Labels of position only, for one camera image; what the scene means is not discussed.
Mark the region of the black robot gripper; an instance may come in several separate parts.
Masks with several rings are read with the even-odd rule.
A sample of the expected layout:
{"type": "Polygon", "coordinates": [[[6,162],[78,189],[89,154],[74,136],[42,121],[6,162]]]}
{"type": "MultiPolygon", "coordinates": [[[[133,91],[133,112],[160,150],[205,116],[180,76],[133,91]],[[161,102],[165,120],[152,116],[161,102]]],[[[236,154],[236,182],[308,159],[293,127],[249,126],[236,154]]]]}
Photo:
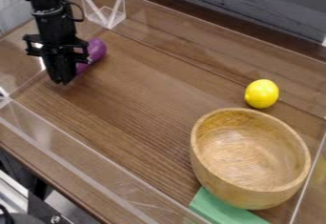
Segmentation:
{"type": "Polygon", "coordinates": [[[76,22],[84,17],[73,18],[70,7],[58,7],[53,10],[33,10],[38,33],[24,34],[26,54],[42,56],[46,74],[50,80],[65,85],[76,76],[76,63],[88,62],[88,42],[76,36],[76,22]],[[64,56],[60,71],[60,58],[64,56]]]}

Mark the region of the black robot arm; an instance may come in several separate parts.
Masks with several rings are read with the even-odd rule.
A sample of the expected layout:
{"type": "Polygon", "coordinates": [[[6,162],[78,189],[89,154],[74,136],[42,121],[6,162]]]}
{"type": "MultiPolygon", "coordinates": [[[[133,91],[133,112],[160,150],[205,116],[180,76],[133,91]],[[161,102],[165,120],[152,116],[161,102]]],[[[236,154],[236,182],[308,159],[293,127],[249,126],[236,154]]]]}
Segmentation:
{"type": "Polygon", "coordinates": [[[89,61],[89,43],[76,36],[76,22],[68,0],[26,0],[32,6],[38,33],[25,34],[26,54],[40,57],[46,74],[56,84],[68,84],[76,76],[76,64],[89,61]]]}

